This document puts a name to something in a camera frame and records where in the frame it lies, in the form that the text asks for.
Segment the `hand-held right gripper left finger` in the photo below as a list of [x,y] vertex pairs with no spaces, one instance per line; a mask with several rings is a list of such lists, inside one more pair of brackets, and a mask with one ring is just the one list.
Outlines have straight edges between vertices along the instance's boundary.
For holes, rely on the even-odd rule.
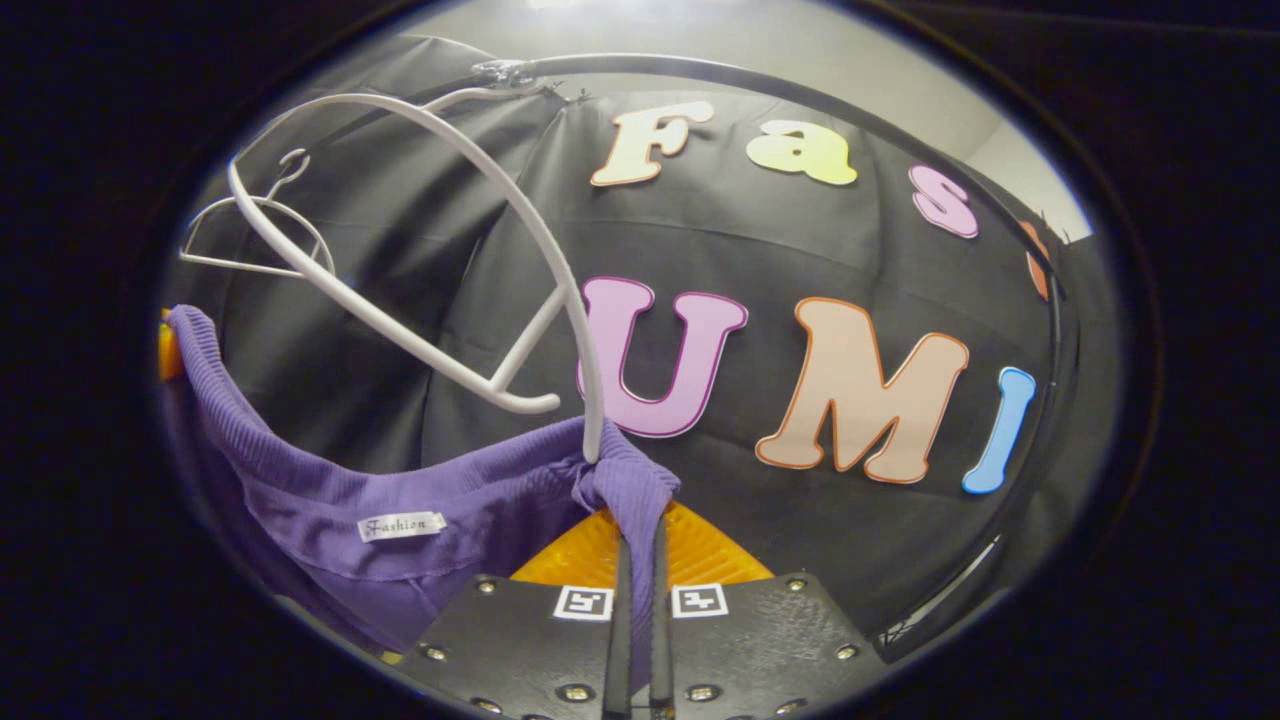
[[596,512],[512,577],[479,574],[396,665],[480,719],[626,719],[631,557]]

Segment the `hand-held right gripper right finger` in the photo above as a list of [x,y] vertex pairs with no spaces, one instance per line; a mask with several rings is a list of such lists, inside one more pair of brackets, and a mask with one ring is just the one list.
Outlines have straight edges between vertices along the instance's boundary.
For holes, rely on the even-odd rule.
[[658,534],[652,706],[664,719],[801,719],[888,673],[820,580],[776,574],[705,518],[669,503]]

